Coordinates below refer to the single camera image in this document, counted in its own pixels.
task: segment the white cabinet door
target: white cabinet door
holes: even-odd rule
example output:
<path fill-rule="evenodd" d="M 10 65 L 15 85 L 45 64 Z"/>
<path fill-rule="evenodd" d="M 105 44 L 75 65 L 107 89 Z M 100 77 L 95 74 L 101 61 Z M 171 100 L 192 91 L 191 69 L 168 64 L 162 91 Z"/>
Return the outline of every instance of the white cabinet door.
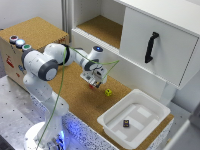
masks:
<path fill-rule="evenodd" d="M 153 32 L 158 33 L 159 37 L 154 40 L 151 53 L 153 60 L 145 63 Z M 198 38 L 191 34 L 126 8 L 119 53 L 179 86 L 197 40 Z"/>

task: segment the black handle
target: black handle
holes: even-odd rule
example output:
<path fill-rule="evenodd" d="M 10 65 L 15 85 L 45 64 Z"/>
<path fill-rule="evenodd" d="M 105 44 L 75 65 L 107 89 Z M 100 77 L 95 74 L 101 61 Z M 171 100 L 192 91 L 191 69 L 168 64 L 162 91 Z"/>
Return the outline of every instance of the black handle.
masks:
<path fill-rule="evenodd" d="M 154 44 L 154 39 L 156 39 L 157 37 L 159 37 L 159 34 L 156 32 L 153 32 L 149 43 L 148 43 L 148 47 L 147 47 L 147 52 L 146 52 L 146 56 L 145 56 L 145 63 L 149 63 L 150 61 L 152 61 L 153 57 L 151 56 L 151 52 L 152 52 L 152 48 L 153 48 L 153 44 Z"/>

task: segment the white plastic bin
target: white plastic bin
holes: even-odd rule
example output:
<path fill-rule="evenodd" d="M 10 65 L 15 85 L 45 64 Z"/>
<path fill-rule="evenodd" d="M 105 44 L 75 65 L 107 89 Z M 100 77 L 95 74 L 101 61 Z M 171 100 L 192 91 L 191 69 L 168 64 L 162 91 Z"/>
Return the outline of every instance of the white plastic bin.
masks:
<path fill-rule="evenodd" d="M 97 121 L 105 133 L 122 147 L 136 149 L 169 113 L 169 108 L 136 89 Z M 123 127 L 123 120 L 129 120 L 130 126 Z"/>

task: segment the green cable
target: green cable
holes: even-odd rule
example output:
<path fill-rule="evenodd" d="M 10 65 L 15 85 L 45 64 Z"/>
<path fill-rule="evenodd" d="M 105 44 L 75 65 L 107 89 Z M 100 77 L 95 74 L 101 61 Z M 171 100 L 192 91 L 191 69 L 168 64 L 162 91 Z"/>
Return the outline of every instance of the green cable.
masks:
<path fill-rule="evenodd" d="M 74 49 L 74 48 L 72 48 L 72 47 L 70 47 L 72 50 L 74 50 L 75 52 L 77 52 L 79 55 L 81 55 L 82 57 L 84 57 L 85 59 L 87 59 L 88 61 L 91 61 L 91 62 L 93 62 L 93 63 L 95 63 L 95 64 L 101 64 L 101 65 L 109 65 L 109 64 L 114 64 L 111 68 L 110 68 L 110 70 L 106 73 L 106 75 L 103 77 L 103 79 L 101 80 L 101 81 L 103 81 L 104 79 L 105 79 L 105 77 L 110 73 L 110 71 L 117 65 L 117 63 L 119 62 L 119 60 L 117 60 L 117 61 L 113 61 L 113 62 L 109 62 L 109 63 L 98 63 L 98 62 L 95 62 L 95 61 L 92 61 L 92 60 L 89 60 L 87 57 L 85 57 L 85 56 L 83 56 L 81 53 L 79 53 L 76 49 Z M 55 112 L 55 109 L 56 109 L 56 106 L 57 106 L 57 103 L 58 103 L 58 98 L 60 97 L 60 92 L 61 92 L 61 89 L 62 89 L 62 85 L 63 85 L 63 79 L 64 79 L 64 62 L 65 62 L 65 57 L 66 57 L 66 48 L 65 48 L 65 51 L 64 51 L 64 55 L 63 55 L 63 68 L 62 68 L 62 79 L 61 79 L 61 85 L 60 85 L 60 89 L 59 89 L 59 93 L 58 93 L 58 96 L 57 96 L 57 99 L 56 99 L 56 103 L 55 103 L 55 106 L 54 106 L 54 108 L 53 108 L 53 112 L 52 112 L 52 114 L 51 114 L 51 117 L 50 117 L 50 119 L 49 119 L 49 121 L 48 121 L 48 123 L 47 123 L 47 125 L 46 125 L 46 127 L 45 127 L 45 129 L 44 129 L 44 131 L 43 131 L 43 133 L 42 133 L 42 136 L 41 136 L 41 138 L 40 138 L 40 140 L 39 140 L 39 143 L 38 143 L 38 145 L 37 145 L 37 148 L 36 148 L 36 150 L 38 149 L 38 147 L 39 147 L 39 145 L 40 145 L 40 143 L 41 143 L 41 140 L 42 140 L 42 138 L 43 138 L 43 136 L 44 136 L 44 133 L 46 132 L 46 129 L 47 129 L 47 127 L 48 127 L 48 125 L 49 125 L 49 123 L 50 123 L 50 121 L 51 121 L 51 119 L 52 119 L 52 117 L 53 117 L 53 115 L 54 115 L 54 112 Z"/>
<path fill-rule="evenodd" d="M 48 123 L 47 123 L 47 125 L 46 125 L 46 127 L 45 127 L 45 129 L 44 129 L 44 131 L 43 131 L 43 133 L 42 133 L 42 136 L 41 136 L 41 138 L 40 138 L 40 140 L 39 140 L 39 143 L 38 143 L 38 145 L 37 145 L 36 150 L 38 149 L 38 147 L 39 147 L 39 145 L 40 145 L 40 142 L 41 142 L 41 140 L 42 140 L 42 138 L 43 138 L 43 136 L 44 136 L 44 133 L 45 133 L 45 131 L 46 131 L 46 129 L 47 129 L 47 127 L 48 127 L 48 125 L 49 125 L 49 123 L 50 123 L 50 121 L 51 121 L 53 115 L 54 115 L 54 112 L 55 112 L 55 109 L 56 109 L 56 106 L 57 106 L 57 103 L 58 103 L 58 98 L 60 97 L 60 92 L 61 92 L 61 89 L 62 89 L 63 79 L 64 79 L 64 70 L 65 70 L 65 69 L 64 69 L 64 62 L 65 62 L 65 56 L 66 56 L 66 48 L 65 48 L 65 51 L 64 51 L 64 55 L 63 55 L 62 79 L 61 79 L 61 85 L 60 85 L 59 93 L 58 93 L 58 96 L 57 96 L 57 99 L 56 99 L 56 103 L 55 103 L 55 106 L 54 106 L 54 108 L 53 108 L 53 112 L 52 112 L 52 114 L 51 114 L 51 117 L 50 117 L 50 119 L 49 119 L 49 121 L 48 121 Z"/>

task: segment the cardboard box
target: cardboard box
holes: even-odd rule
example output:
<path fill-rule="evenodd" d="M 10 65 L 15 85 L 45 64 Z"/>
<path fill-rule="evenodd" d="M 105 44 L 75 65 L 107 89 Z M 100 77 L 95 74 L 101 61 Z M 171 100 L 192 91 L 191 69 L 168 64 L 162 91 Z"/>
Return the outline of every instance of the cardboard box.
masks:
<path fill-rule="evenodd" d="M 12 35 L 25 40 L 26 44 L 40 52 L 50 43 L 69 44 L 66 32 L 39 17 L 0 31 L 0 49 L 6 74 L 24 89 L 23 77 L 26 70 L 23 70 L 21 62 L 22 50 L 9 43 Z"/>

